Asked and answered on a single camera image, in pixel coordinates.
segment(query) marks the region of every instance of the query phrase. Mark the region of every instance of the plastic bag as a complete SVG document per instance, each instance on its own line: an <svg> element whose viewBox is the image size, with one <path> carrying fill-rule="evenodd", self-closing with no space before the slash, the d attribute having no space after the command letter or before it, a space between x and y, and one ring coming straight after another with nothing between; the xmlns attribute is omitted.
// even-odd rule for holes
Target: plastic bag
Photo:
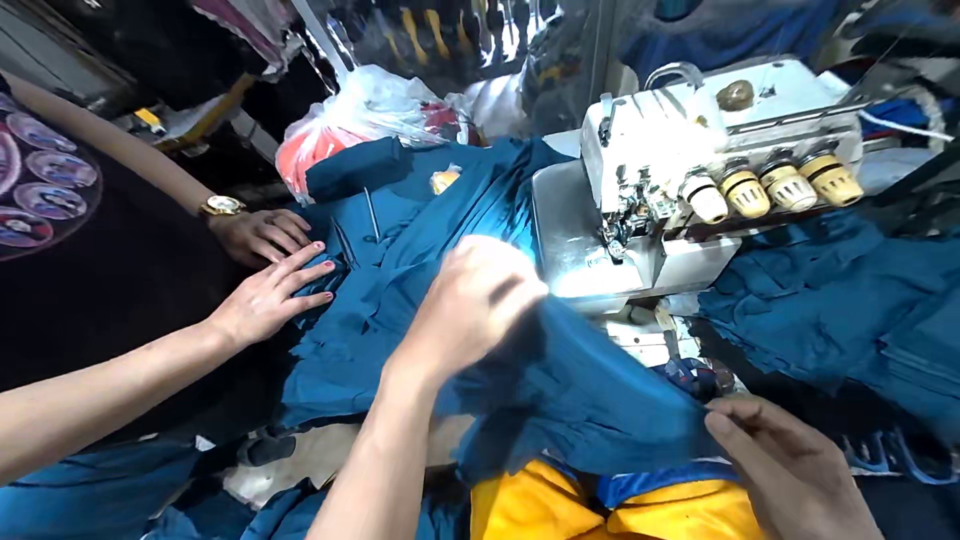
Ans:
<svg viewBox="0 0 960 540"><path fill-rule="evenodd" d="M361 65L347 74L340 93L315 103L287 128L276 151L276 170L301 205L312 204L307 169L360 142L396 136L413 147L449 141L479 144L466 106L460 94L448 94L442 101L420 79Z"/></svg>

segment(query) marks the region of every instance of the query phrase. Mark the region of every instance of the woman's hand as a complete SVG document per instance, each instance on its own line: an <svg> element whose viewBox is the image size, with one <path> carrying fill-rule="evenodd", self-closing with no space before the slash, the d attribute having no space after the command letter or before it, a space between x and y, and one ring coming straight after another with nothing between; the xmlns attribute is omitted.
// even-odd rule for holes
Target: woman's hand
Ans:
<svg viewBox="0 0 960 540"><path fill-rule="evenodd" d="M288 209L218 215L210 217L209 224L227 253L250 268L280 262L310 243L310 225Z"/></svg>
<svg viewBox="0 0 960 540"><path fill-rule="evenodd" d="M328 292L290 298L304 285L333 271L330 261L300 270L323 250L322 242L314 242L246 278L205 322L244 348L274 335L294 315L330 302L333 294Z"/></svg>
<svg viewBox="0 0 960 540"><path fill-rule="evenodd" d="M466 236L446 255L388 366L439 388L500 343L546 293L533 262L517 248L488 236Z"/></svg>
<svg viewBox="0 0 960 540"><path fill-rule="evenodd" d="M707 408L707 430L730 454L768 535L882 540L847 460L825 435L756 396Z"/></svg>

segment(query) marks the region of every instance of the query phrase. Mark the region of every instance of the watch face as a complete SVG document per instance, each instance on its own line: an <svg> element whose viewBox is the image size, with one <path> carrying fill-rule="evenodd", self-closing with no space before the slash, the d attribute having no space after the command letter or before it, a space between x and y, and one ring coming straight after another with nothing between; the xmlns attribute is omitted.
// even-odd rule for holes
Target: watch face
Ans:
<svg viewBox="0 0 960 540"><path fill-rule="evenodd" d="M206 203L210 205L211 208L226 213L237 213L244 206L240 201L225 195L214 195L213 197L207 199Z"/></svg>

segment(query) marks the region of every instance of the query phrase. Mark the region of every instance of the yellow fabric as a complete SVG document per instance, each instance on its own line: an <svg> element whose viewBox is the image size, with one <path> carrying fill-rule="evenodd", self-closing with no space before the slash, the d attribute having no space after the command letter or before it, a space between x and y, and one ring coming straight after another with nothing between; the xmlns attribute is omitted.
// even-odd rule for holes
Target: yellow fabric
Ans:
<svg viewBox="0 0 960 540"><path fill-rule="evenodd" d="M604 518L584 506L579 486L542 461L470 493L471 540L759 540L747 492L700 480L632 497Z"/></svg>

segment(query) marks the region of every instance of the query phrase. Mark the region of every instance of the overlock sewing machine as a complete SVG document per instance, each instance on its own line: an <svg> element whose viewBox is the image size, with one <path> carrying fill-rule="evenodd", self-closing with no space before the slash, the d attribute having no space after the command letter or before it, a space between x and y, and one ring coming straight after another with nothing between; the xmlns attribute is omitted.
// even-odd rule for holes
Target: overlock sewing machine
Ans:
<svg viewBox="0 0 960 540"><path fill-rule="evenodd" d="M744 235L855 203L865 104L850 94L832 73L781 57L706 76L668 64L639 93L601 96L580 159L533 180L551 292L601 313L702 290Z"/></svg>

